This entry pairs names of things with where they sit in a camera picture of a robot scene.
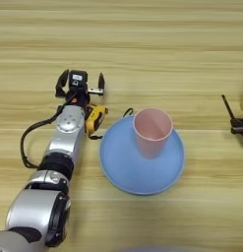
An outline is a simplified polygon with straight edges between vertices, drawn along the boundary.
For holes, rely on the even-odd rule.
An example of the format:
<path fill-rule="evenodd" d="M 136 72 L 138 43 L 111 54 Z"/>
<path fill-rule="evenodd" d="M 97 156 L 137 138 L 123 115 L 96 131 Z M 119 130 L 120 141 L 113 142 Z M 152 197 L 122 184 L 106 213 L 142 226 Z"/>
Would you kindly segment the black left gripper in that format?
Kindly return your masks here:
<path fill-rule="evenodd" d="M 65 70 L 58 78 L 55 87 L 55 96 L 66 97 L 67 104 L 86 107 L 91 101 L 91 95 L 104 95 L 105 81 L 102 73 L 98 77 L 98 88 L 72 88 L 66 94 L 63 88 L 66 86 L 68 76 L 69 70 Z"/>

